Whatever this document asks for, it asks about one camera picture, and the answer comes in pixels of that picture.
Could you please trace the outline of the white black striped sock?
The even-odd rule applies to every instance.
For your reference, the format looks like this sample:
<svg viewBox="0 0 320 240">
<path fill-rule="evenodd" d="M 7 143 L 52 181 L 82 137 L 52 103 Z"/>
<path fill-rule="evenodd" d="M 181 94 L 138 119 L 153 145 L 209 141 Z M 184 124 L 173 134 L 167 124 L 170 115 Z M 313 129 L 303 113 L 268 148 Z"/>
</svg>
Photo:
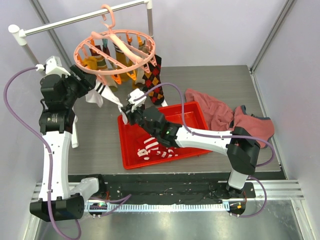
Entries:
<svg viewBox="0 0 320 240">
<path fill-rule="evenodd" d="M 122 110 L 122 107 L 124 106 L 121 101 L 119 100 L 118 97 L 116 97 L 114 95 L 114 93 L 112 92 L 112 90 L 109 88 L 108 85 L 104 85 L 102 82 L 100 81 L 96 81 L 96 85 L 94 87 L 94 90 L 100 94 L 103 98 L 109 100 L 110 102 L 114 103 L 117 105 L 119 112 L 122 115 L 122 121 L 124 124 L 128 123 L 128 118 L 125 115 L 125 113 Z"/>
<path fill-rule="evenodd" d="M 86 95 L 85 95 L 85 101 L 87 103 L 92 103 L 92 104 L 97 104 L 99 108 L 102 107 L 103 105 L 103 98 L 102 96 L 96 91 L 96 90 L 90 90 Z"/>
</svg>

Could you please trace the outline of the red white striped sock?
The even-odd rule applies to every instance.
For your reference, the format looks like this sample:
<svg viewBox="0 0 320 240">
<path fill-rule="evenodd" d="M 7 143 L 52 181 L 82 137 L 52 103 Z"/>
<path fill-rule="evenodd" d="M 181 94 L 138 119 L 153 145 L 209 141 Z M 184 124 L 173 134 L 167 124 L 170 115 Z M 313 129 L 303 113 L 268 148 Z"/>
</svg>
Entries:
<svg viewBox="0 0 320 240">
<path fill-rule="evenodd" d="M 176 153 L 176 148 L 159 148 L 157 151 L 156 151 L 156 155 L 157 156 L 160 156 L 161 158 L 173 158 L 173 157 L 177 157 L 178 154 Z"/>
<path fill-rule="evenodd" d="M 160 144 L 157 139 L 149 134 L 140 136 L 137 140 L 137 149 L 146 149 L 149 155 L 156 155 L 157 150 L 160 148 Z"/>
</svg>

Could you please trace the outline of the red santa sock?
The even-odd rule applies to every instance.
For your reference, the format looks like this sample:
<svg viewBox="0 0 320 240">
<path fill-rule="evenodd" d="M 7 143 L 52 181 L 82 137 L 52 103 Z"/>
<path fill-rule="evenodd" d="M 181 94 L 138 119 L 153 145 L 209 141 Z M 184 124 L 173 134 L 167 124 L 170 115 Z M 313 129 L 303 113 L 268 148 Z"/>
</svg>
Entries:
<svg viewBox="0 0 320 240">
<path fill-rule="evenodd" d="M 150 159 L 150 153 L 144 148 L 139 148 L 137 150 L 137 157 L 139 160 L 148 161 Z"/>
</svg>

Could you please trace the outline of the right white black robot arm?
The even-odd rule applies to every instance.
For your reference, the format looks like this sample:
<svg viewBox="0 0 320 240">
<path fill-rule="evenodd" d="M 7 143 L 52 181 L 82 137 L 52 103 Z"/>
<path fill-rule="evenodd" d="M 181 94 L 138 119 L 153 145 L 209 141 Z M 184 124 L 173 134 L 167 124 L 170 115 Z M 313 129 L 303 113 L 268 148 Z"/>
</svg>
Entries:
<svg viewBox="0 0 320 240">
<path fill-rule="evenodd" d="M 244 128 L 218 133 L 170 122 L 155 107 L 128 104 L 120 110 L 126 123 L 138 125 L 149 134 L 146 151 L 154 151 L 152 144 L 157 142 L 166 148 L 196 148 L 227 156 L 231 172 L 225 190 L 230 197 L 242 194 L 246 180 L 255 173 L 260 144 Z"/>
</svg>

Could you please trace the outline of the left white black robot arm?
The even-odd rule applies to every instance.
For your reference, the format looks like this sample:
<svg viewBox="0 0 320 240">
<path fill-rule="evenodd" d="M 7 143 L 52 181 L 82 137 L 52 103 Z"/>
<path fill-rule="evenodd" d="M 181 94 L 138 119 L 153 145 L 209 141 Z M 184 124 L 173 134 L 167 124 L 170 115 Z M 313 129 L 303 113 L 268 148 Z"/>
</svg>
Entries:
<svg viewBox="0 0 320 240">
<path fill-rule="evenodd" d="M 59 70 L 40 80 L 43 98 L 39 128 L 49 155 L 43 159 L 38 200 L 30 203 L 29 211 L 45 222 L 50 222 L 51 218 L 55 221 L 79 220 L 84 214 L 85 202 L 91 196 L 100 200 L 107 192 L 99 174 L 88 175 L 73 189 L 69 187 L 68 157 L 76 116 L 73 106 L 96 85 L 94 74 L 86 73 L 76 65 L 70 70 L 71 74 Z"/>
</svg>

